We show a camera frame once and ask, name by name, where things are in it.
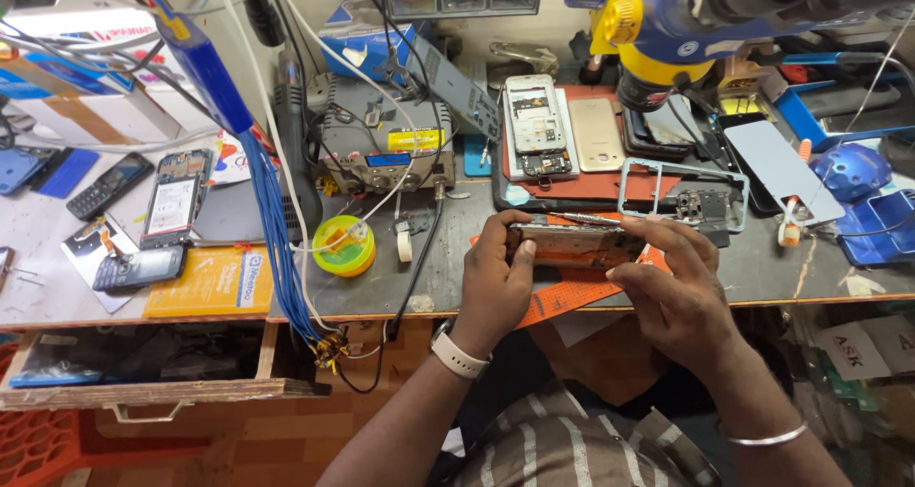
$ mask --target hand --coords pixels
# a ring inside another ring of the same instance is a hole
[[[486,360],[502,337],[518,326],[531,304],[534,241],[521,243],[514,259],[505,262],[505,227],[530,223],[520,211],[499,212],[486,219],[477,243],[464,255],[460,314],[450,338],[464,353]]]
[[[648,217],[626,218],[627,232],[664,251],[673,276],[653,265],[628,263],[607,271],[622,287],[639,316],[641,333],[658,350],[711,380],[742,357],[749,345],[738,333],[718,282],[718,249],[686,224]]]

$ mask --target bangle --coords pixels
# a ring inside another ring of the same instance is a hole
[[[783,444],[785,442],[790,442],[795,440],[795,438],[801,436],[804,431],[807,430],[807,422],[803,422],[801,427],[792,430],[786,434],[779,436],[771,436],[769,438],[731,438],[728,437],[727,440],[733,442],[734,444],[739,444],[740,446],[774,446],[776,444]]]

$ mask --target masking tape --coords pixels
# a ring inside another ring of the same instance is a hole
[[[401,262],[413,261],[413,245],[410,244],[410,233],[397,233],[397,255],[400,256]]]

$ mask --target yellow sticker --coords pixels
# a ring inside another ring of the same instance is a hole
[[[155,10],[158,11],[159,18],[162,19],[162,22],[165,23],[166,26],[170,27],[173,32],[175,32],[175,38],[178,40],[188,40],[190,38],[188,27],[185,26],[183,22],[181,22],[181,19],[178,17],[169,19],[166,17],[165,12],[163,12],[161,8],[156,8]]]
[[[436,131],[432,126],[417,128],[419,143],[417,149],[435,149],[445,143],[445,130]],[[395,128],[388,132],[388,151],[413,151],[413,130]]]

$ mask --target white tape roll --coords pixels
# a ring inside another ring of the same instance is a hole
[[[410,233],[397,233],[397,255],[400,256],[401,262],[413,261],[413,245],[410,243]]]

